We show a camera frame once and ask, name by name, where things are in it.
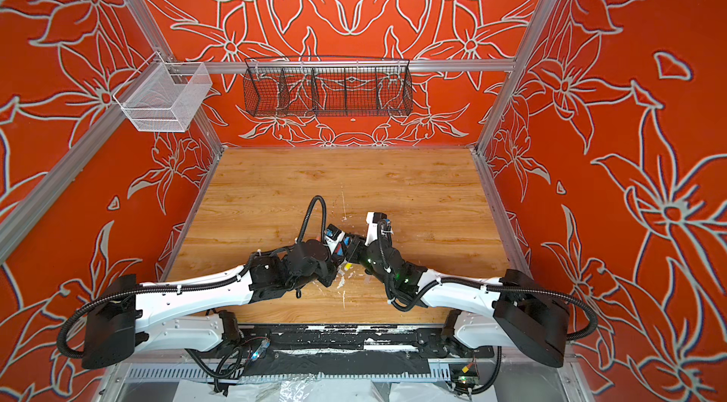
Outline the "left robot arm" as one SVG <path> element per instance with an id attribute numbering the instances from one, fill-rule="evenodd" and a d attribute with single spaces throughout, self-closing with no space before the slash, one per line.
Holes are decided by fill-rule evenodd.
<path id="1" fill-rule="evenodd" d="M 56 348 L 84 369 L 117 364 L 154 343 L 157 326 L 218 307 L 276 300 L 312 281 L 330 286 L 349 243 L 325 237 L 254 252 L 241 266 L 185 281 L 138 284 L 136 275 L 122 276 L 62 324 Z"/>

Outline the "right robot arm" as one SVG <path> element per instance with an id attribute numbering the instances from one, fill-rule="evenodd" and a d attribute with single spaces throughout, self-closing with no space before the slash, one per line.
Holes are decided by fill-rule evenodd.
<path id="1" fill-rule="evenodd" d="M 399 312 L 416 307 L 456 313 L 452 336 L 460 345 L 510 347 L 539 364 L 560 368 L 566 343 L 596 332 L 598 313 L 579 298 L 542 288 L 516 269 L 501 278 L 458 277 L 414 265 L 386 238 L 348 235 L 332 254 L 362 266 L 384 285 Z"/>

